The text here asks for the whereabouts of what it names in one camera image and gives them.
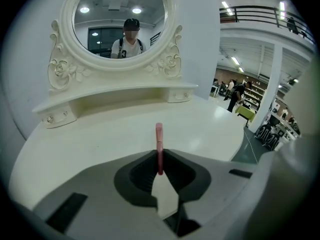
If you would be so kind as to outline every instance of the brown wall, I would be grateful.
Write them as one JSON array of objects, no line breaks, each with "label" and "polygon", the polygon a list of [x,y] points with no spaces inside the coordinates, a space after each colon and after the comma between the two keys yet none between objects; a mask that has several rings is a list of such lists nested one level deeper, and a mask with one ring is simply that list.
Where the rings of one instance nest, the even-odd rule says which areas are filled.
[{"label": "brown wall", "polygon": [[[266,83],[261,82],[257,78],[254,78],[254,77],[251,77],[251,76],[247,76],[245,74],[232,72],[232,71],[225,70],[225,69],[220,69],[220,68],[216,69],[214,78],[218,79],[219,84],[221,82],[224,82],[226,85],[228,85],[230,83],[230,80],[233,79],[233,80],[237,81],[237,84],[239,84],[239,83],[242,84],[243,80],[245,80],[246,82],[250,81],[253,85],[258,86],[258,87],[260,87],[261,89],[264,89],[264,90],[266,90],[267,87],[268,87],[268,85]],[[261,94],[263,93],[263,91],[261,91],[259,89],[257,89],[257,91],[258,91],[258,93],[261,93]],[[278,91],[277,96],[280,97],[281,99],[283,99],[285,95],[282,92]],[[286,105],[283,104],[279,100],[277,100],[276,102],[280,105],[280,108],[279,108],[279,111],[277,112],[277,114],[279,116],[281,116],[281,113],[286,108]],[[291,117],[292,117],[292,113],[291,113],[290,109],[288,109],[288,115],[286,116],[285,119],[289,120]]]}]

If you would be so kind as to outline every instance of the carved scrollwork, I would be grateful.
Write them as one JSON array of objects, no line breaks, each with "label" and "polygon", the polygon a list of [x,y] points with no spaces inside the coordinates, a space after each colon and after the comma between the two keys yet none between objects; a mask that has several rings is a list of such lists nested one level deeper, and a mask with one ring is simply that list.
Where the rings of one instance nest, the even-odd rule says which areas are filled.
[{"label": "carved scrollwork", "polygon": [[146,67],[147,71],[153,72],[155,75],[161,73],[168,79],[181,77],[181,58],[177,45],[177,41],[181,39],[181,30],[182,26],[179,25],[174,32],[171,42],[156,61]]},{"label": "carved scrollwork", "polygon": [[90,76],[92,71],[69,55],[64,44],[60,42],[58,22],[54,20],[51,26],[54,32],[50,38],[54,41],[54,46],[48,66],[48,79],[54,91],[61,91],[66,90],[73,79],[82,82],[83,77]]}]

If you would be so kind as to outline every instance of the floor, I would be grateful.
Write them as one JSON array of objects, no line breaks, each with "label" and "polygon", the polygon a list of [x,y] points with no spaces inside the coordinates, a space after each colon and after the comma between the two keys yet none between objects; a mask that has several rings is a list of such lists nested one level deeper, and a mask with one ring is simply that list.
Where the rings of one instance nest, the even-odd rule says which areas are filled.
[{"label": "floor", "polygon": [[[230,103],[230,100],[224,100],[224,97],[222,96],[210,96],[209,101],[215,102],[218,106],[224,109],[227,109]],[[245,120],[241,116],[238,116],[237,118],[243,121],[243,130],[245,134],[243,135],[242,145],[239,151],[235,154],[232,161],[248,164],[257,164],[261,156],[264,153],[269,152],[269,150],[262,146],[262,143],[254,137],[254,133],[251,132],[247,127],[245,127],[247,120]]]}]

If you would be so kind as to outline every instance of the black shirt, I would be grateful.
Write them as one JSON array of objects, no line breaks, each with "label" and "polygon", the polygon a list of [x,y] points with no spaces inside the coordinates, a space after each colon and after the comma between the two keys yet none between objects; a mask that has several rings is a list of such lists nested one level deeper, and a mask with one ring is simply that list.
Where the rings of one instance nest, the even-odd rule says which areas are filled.
[{"label": "black shirt", "polygon": [[234,92],[232,94],[232,98],[238,99],[237,92],[239,92],[239,95],[241,97],[241,95],[245,93],[245,89],[246,89],[246,85],[244,83],[243,84],[239,84],[237,87],[235,87],[235,90],[234,90]]}]

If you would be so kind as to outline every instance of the green table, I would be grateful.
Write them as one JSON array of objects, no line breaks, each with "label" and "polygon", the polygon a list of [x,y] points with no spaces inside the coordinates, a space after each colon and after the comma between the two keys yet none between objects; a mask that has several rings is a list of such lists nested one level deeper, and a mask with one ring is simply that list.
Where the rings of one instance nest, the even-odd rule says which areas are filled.
[{"label": "green table", "polygon": [[246,119],[246,124],[245,126],[248,125],[248,121],[250,120],[250,122],[252,123],[252,121],[254,120],[255,116],[256,116],[256,112],[253,109],[248,109],[244,106],[239,106],[236,110],[235,113],[238,113],[238,116],[243,117],[244,119]]}]

